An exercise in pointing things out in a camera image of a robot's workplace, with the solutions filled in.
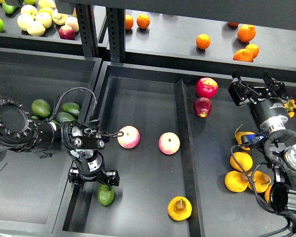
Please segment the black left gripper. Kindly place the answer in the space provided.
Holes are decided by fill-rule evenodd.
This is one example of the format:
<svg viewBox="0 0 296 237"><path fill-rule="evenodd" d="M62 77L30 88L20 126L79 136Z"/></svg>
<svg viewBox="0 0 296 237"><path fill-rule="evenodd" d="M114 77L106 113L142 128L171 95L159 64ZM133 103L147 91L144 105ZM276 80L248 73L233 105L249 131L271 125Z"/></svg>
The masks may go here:
<svg viewBox="0 0 296 237"><path fill-rule="evenodd" d="M99 152L78 152L75 160L76 167L70 167L68 181L81 189L84 181L95 181L108 186L109 190L118 187L120 176L116 169L105 172L103 155Z"/></svg>

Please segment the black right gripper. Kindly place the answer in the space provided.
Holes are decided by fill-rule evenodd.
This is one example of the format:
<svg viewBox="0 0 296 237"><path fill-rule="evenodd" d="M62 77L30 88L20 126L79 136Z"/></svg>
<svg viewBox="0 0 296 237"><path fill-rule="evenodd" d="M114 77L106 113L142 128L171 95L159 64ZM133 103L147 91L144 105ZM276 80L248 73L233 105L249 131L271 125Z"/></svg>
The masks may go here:
<svg viewBox="0 0 296 237"><path fill-rule="evenodd" d="M228 92L236 106L251 103L250 110L256 125L262 125L271 117L279 117L285 124L289 115L282 101L290 99L283 82L274 79L268 71L263 73L261 92L242 81L238 71L232 73L233 81Z"/></svg>

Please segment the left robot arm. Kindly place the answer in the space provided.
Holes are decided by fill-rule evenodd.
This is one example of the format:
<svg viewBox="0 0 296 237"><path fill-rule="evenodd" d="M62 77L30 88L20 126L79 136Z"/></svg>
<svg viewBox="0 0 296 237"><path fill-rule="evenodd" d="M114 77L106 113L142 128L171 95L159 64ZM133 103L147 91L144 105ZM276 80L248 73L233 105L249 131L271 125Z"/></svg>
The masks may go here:
<svg viewBox="0 0 296 237"><path fill-rule="evenodd" d="M34 152L44 158L66 151L75 163L68 172L69 182L83 186L86 182L98 182L109 188L118 186L120 177L116 169L105 169L100 153L110 138L123 136L123 132L100 131L99 119L94 119L95 109L84 123L52 122L66 90L56 99L52 115L45 120L32 119L22 104L0 95L0 153L10 150L20 153Z"/></svg>

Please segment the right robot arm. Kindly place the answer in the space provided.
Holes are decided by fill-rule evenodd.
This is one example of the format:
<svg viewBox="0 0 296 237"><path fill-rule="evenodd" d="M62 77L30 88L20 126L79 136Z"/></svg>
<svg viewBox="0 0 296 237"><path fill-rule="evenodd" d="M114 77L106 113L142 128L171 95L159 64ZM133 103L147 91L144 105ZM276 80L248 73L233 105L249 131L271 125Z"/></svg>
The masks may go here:
<svg viewBox="0 0 296 237"><path fill-rule="evenodd" d="M236 106L248 104L259 130L258 134L241 136L235 148L256 148L264 156L266 165L273 172L273 186L269 202L256 196L260 206L269 213L283 216L285 227L296 236L296 132L285 128L289 114L284 103L289 100L283 82L264 72L263 86L251 86L241 80L237 71L228 92Z"/></svg>

